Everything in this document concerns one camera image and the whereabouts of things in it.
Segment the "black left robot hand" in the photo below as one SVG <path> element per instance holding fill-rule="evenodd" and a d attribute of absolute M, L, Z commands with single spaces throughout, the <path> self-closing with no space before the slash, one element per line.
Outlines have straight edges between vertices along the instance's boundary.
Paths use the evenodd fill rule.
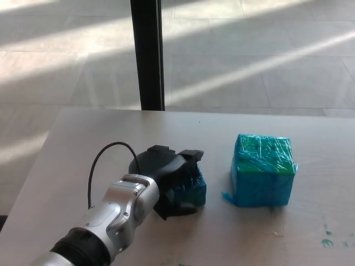
<path fill-rule="evenodd" d="M 129 165 L 129 174 L 152 178 L 159 188 L 153 210 L 164 220 L 195 214 L 206 203 L 207 185 L 199 169 L 204 152 L 185 149 L 179 153 L 154 145 L 138 154 Z"/>

